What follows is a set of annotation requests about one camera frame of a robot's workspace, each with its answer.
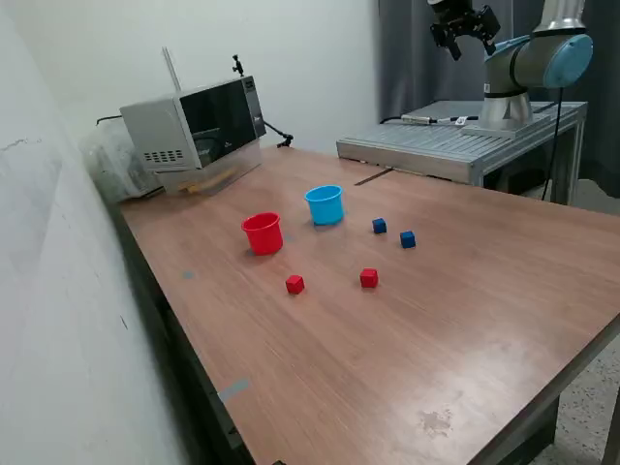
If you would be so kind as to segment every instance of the red cup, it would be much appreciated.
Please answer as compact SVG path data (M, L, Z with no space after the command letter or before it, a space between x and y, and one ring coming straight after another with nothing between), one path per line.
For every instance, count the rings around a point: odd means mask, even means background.
M248 234L255 255L275 254L282 248L280 215L277 213L259 213L241 223L241 228Z

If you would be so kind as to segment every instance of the floor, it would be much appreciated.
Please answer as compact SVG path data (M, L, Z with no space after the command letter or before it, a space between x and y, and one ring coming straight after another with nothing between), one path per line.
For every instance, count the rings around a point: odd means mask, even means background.
M540 197L541 191L532 197ZM592 181L580 180L575 206L620 215L620 200L605 195ZM620 386L620 336L564 391L556 442L536 465L599 465Z

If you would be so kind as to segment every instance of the table leg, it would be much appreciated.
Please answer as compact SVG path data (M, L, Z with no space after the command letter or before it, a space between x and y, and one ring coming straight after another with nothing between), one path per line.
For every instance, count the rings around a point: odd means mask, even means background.
M551 175L553 178L551 201L554 203L570 205L574 202L579 180L584 128L585 124L581 122L558 137L557 153Z
M611 427L607 436L603 465L620 465L620 391L618 392L616 407L613 411Z
M506 456L498 465L524 465L534 460L547 446L555 442L555 429L560 409L558 397L532 427L528 438Z

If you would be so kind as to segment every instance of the blue cup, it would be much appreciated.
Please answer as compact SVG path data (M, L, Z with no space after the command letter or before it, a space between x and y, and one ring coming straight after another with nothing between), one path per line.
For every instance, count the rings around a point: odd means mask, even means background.
M342 187L321 186L306 192L306 201L315 225L335 225L345 216Z

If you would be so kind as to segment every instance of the metal platform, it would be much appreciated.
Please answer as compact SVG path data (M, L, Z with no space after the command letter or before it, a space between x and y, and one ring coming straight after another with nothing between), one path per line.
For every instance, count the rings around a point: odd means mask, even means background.
M338 156L482 186L487 174L553 139L557 107L549 105L532 103L534 113L550 117L537 121L533 130L516 139L467 135L463 131L467 126L453 123L424 126L389 122L339 140ZM409 114L445 118L477 115L481 109L482 102L443 101ZM555 202L573 201L586 113L586 103L562 104L560 134L566 134L561 138L554 173Z

